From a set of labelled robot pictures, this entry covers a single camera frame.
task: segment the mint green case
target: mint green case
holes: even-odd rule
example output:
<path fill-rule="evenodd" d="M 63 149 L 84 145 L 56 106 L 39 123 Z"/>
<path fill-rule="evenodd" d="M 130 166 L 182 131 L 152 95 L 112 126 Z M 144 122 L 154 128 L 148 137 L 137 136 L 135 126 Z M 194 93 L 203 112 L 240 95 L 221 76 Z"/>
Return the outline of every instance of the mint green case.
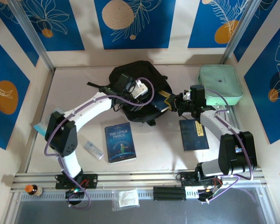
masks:
<path fill-rule="evenodd" d="M 204 65 L 199 70 L 198 83 L 205 89 L 220 93 L 229 105 L 235 105 L 243 96 L 237 73 L 231 65 Z M 205 91 L 207 105 L 225 105 L 215 93 Z"/>

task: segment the black backpack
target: black backpack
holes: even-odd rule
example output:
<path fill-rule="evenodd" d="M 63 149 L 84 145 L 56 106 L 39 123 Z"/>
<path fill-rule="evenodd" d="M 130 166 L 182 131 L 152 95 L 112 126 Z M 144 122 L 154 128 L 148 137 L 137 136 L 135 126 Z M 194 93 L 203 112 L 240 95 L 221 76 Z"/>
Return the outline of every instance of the black backpack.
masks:
<path fill-rule="evenodd" d="M 148 61 L 136 61 L 133 63 L 116 67 L 109 76 L 110 83 L 112 84 L 117 82 L 121 74 L 128 75 L 134 78 L 135 80 L 140 77 L 147 78 L 152 82 L 155 94 L 157 94 L 161 90 L 172 92 L 169 84 L 166 81 L 167 77 L 162 76 L 158 72 L 158 70 Z M 151 98 L 151 87 L 148 82 L 142 82 L 148 87 L 149 94 L 145 94 L 145 96 L 139 97 L 139 99 L 143 100 L 143 102 L 146 102 Z M 122 110 L 130 121 L 142 123 L 147 122 L 150 126 L 154 126 L 154 119 L 158 118 L 166 112 L 160 112 L 151 104 L 143 106 L 140 110 L 136 112 L 126 109 L 125 106 L 122 107 Z"/>

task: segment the small bottle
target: small bottle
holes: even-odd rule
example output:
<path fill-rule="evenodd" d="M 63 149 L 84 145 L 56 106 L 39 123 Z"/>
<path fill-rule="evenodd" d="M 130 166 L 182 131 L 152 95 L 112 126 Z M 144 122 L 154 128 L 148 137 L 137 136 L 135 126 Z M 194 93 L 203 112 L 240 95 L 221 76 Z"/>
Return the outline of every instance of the small bottle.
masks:
<path fill-rule="evenodd" d="M 36 196 L 40 196 L 42 194 L 42 188 L 41 187 L 37 187 L 35 184 L 33 185 L 27 185 L 25 187 L 25 191 L 29 194 L 29 195 L 36 195 Z"/>

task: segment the white table surface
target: white table surface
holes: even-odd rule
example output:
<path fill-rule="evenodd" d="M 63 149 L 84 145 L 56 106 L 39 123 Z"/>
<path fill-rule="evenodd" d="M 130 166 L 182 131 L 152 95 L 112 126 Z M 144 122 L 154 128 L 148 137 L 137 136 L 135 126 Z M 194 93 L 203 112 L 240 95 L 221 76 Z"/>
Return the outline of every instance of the white table surface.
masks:
<path fill-rule="evenodd" d="M 168 76 L 173 93 L 178 94 L 196 83 L 198 66 L 158 65 L 157 70 Z M 47 117 L 56 107 L 68 111 L 93 97 L 98 91 L 90 87 L 91 81 L 99 85 L 109 84 L 108 77 L 113 67 L 89 67 L 76 69 L 57 69 L 50 88 L 43 118 Z M 99 161 L 89 154 L 81 142 L 76 149 L 77 158 L 83 171 L 120 172 L 120 171 L 165 171 L 194 169 L 198 162 L 216 159 L 219 141 L 206 128 L 210 149 L 184 152 L 179 126 L 181 117 L 176 112 L 167 111 L 156 119 L 156 126 L 130 122 L 137 158 L 115 164 L 108 163 L 105 141 L 105 127 L 129 122 L 122 111 L 112 109 L 98 115 L 78 133 L 92 141 L 104 152 Z M 43 153 L 46 141 L 37 135 L 33 148 L 28 173 L 60 172 L 55 157 L 46 157 Z"/>

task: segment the book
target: book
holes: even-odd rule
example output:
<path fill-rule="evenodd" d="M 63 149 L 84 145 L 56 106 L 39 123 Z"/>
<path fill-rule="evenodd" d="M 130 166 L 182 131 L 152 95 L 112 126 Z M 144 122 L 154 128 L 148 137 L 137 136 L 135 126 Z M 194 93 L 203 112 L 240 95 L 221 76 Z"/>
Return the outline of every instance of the book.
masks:
<path fill-rule="evenodd" d="M 181 127 L 184 151 L 209 149 L 205 128 L 198 121 L 194 119 L 180 120 L 179 125 Z"/>
<path fill-rule="evenodd" d="M 158 93 L 156 93 L 154 95 L 153 100 L 151 101 L 151 104 L 158 109 L 161 112 L 164 112 L 165 110 L 167 110 L 170 105 L 167 104 L 165 101 L 166 99 L 168 99 L 171 95 L 173 95 L 171 92 L 169 91 L 164 91 L 161 90 Z"/>
<path fill-rule="evenodd" d="M 136 159 L 130 123 L 106 127 L 105 134 L 109 163 Z"/>

